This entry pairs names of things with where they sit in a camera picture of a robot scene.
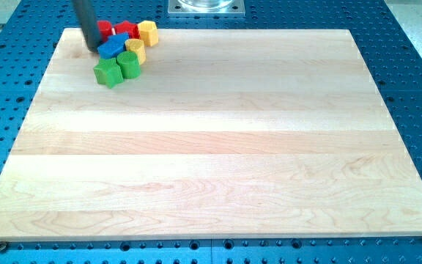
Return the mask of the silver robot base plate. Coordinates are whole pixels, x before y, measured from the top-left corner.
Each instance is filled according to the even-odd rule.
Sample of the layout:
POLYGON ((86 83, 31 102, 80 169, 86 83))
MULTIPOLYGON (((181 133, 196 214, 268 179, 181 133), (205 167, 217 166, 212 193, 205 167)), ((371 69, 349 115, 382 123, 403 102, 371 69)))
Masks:
POLYGON ((168 0, 169 15, 244 15, 244 0, 168 0))

